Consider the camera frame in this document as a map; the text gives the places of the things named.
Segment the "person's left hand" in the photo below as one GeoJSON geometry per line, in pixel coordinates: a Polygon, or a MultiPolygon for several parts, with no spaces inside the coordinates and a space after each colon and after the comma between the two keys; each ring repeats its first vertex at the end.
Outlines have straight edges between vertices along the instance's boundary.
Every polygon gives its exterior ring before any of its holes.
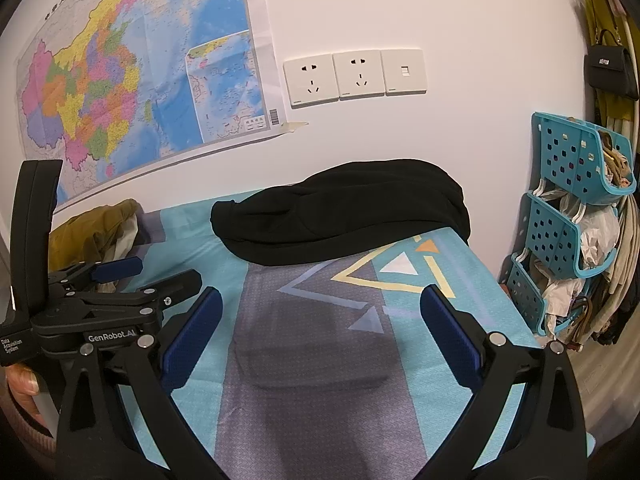
{"type": "Polygon", "coordinates": [[[43,428],[49,431],[43,416],[35,404],[35,397],[40,393],[36,374],[24,364],[14,364],[3,367],[2,370],[4,383],[9,386],[18,406],[29,414],[35,422],[39,422],[43,428]]]}

